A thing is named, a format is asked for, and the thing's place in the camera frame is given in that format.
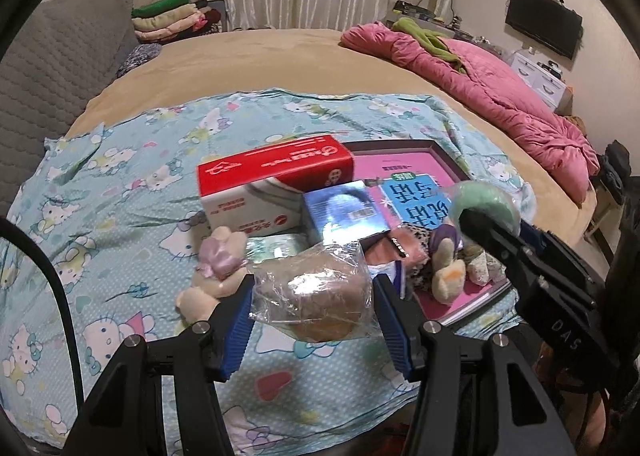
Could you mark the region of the person's right hand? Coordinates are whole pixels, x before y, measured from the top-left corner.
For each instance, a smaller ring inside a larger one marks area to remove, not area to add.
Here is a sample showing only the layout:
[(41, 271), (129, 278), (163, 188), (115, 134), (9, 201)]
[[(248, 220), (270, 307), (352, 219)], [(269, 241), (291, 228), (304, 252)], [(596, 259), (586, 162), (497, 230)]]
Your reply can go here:
[(606, 429), (606, 410), (603, 395), (570, 394), (566, 398), (568, 414), (565, 428), (574, 443), (577, 455), (595, 455)]

